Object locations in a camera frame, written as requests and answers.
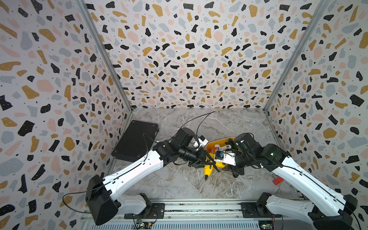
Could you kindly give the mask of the orange glue gun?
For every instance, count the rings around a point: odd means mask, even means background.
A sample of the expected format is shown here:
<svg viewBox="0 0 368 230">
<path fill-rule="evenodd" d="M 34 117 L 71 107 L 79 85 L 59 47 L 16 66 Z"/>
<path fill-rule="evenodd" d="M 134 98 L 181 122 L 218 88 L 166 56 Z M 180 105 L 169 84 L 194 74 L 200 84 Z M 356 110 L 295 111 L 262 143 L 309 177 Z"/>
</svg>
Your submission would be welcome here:
<svg viewBox="0 0 368 230">
<path fill-rule="evenodd" d="M 216 147 L 211 147 L 211 148 L 209 149 L 209 153 L 210 153 L 211 155 L 215 156 L 215 155 L 216 155 L 217 150 L 218 150 L 218 149 L 217 149 Z"/>
</svg>

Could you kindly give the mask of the yellow storage box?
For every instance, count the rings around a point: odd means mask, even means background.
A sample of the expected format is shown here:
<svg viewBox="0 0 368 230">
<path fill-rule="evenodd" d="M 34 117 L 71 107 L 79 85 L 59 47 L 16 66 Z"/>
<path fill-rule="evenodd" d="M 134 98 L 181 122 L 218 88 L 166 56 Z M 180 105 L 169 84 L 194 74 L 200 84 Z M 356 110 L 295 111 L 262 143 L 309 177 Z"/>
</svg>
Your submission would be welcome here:
<svg viewBox="0 0 368 230">
<path fill-rule="evenodd" d="M 225 168 L 226 166 L 235 166 L 236 153 L 232 151 L 230 141 L 233 138 L 222 139 L 209 142 L 206 145 L 206 150 L 215 161 L 217 168 Z"/>
</svg>

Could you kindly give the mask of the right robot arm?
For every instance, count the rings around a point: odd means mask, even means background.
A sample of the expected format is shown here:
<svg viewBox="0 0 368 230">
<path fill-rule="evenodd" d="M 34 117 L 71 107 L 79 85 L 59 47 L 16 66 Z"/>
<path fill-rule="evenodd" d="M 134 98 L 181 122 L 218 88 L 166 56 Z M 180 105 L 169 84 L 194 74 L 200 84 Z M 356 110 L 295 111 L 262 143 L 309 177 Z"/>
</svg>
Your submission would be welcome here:
<svg viewBox="0 0 368 230">
<path fill-rule="evenodd" d="M 356 218 L 357 199 L 333 191 L 299 166 L 291 155 L 275 144 L 261 146 L 250 133 L 243 133 L 229 142 L 235 154 L 235 169 L 247 166 L 266 169 L 281 177 L 307 200 L 290 200 L 263 192 L 256 202 L 260 216 L 289 216 L 311 224 L 317 230 L 350 230 Z"/>
</svg>

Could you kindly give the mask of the yellow glue gun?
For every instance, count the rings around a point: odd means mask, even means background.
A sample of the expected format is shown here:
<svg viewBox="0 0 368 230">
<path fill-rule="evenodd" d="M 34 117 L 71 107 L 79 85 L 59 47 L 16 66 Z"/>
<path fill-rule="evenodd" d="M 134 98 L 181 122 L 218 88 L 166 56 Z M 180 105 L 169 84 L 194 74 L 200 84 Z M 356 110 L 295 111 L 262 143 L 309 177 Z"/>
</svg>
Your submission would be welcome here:
<svg viewBox="0 0 368 230">
<path fill-rule="evenodd" d="M 212 174 L 213 170 L 215 168 L 215 165 L 205 165 L 204 167 L 204 176 L 205 176 L 205 181 L 208 180 L 208 178 L 210 177 L 210 175 Z"/>
</svg>

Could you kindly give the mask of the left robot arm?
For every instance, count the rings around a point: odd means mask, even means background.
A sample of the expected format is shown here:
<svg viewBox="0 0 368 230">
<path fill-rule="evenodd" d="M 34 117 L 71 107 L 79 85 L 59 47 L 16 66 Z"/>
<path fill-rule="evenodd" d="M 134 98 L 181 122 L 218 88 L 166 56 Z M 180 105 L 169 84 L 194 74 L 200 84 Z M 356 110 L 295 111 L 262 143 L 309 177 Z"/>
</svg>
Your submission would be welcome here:
<svg viewBox="0 0 368 230">
<path fill-rule="evenodd" d="M 139 218 L 150 215 L 152 202 L 147 195 L 123 193 L 147 175 L 175 162 L 185 160 L 189 167 L 203 168 L 210 158 L 208 140 L 183 127 L 169 140 L 158 142 L 148 153 L 125 169 L 89 181 L 85 201 L 95 225 L 109 222 L 116 215 L 128 214 Z"/>
</svg>

